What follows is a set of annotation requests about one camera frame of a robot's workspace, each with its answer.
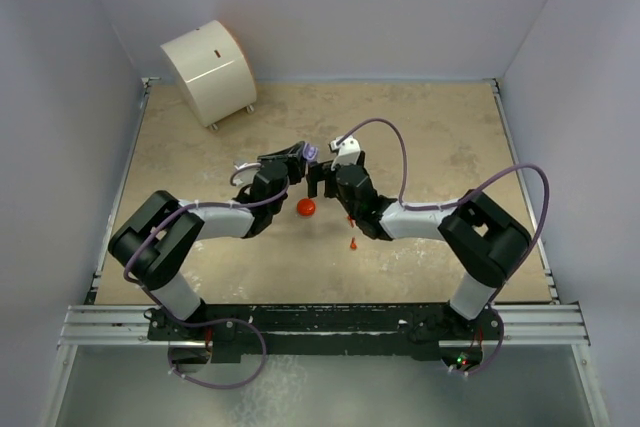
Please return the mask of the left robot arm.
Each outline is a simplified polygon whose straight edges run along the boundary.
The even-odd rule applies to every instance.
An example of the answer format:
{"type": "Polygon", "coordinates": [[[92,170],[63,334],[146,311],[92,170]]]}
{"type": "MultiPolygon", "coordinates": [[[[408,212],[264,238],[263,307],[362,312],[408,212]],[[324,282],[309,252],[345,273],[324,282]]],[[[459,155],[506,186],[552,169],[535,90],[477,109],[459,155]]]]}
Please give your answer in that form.
{"type": "Polygon", "coordinates": [[[280,213],[287,189],[303,180],[316,157],[317,149],[300,141],[237,168],[231,180],[244,175],[245,184],[227,202],[181,201],[158,190],[112,235],[108,252],[124,267],[126,281],[172,315],[171,328],[194,339],[205,329],[206,303],[180,273],[192,246],[262,233],[280,213]]]}

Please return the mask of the lilac earbud charging case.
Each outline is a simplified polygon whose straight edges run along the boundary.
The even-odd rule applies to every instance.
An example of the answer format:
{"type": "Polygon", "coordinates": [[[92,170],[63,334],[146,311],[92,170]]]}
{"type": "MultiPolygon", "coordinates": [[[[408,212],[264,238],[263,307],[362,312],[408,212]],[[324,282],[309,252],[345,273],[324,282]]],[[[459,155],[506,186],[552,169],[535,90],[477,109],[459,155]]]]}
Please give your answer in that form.
{"type": "Polygon", "coordinates": [[[306,162],[309,162],[309,163],[316,162],[318,157],[318,152],[319,152],[319,149],[316,146],[310,143],[305,143],[302,150],[302,156],[306,162]]]}

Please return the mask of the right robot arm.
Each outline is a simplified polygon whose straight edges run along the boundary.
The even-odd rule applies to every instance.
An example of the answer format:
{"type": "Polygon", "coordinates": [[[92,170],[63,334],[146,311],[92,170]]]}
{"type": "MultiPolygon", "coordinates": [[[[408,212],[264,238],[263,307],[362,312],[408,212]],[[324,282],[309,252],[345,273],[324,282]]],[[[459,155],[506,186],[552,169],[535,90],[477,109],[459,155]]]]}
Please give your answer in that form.
{"type": "Polygon", "coordinates": [[[403,203],[377,192],[364,166],[334,167],[330,161],[308,168],[308,196],[335,198],[351,221],[372,240],[428,239],[448,245],[465,269],[448,301],[446,330],[467,338],[480,326],[480,313],[528,256],[532,237],[526,228],[484,193],[484,189],[516,170],[495,174],[462,198],[445,203],[403,203]]]}

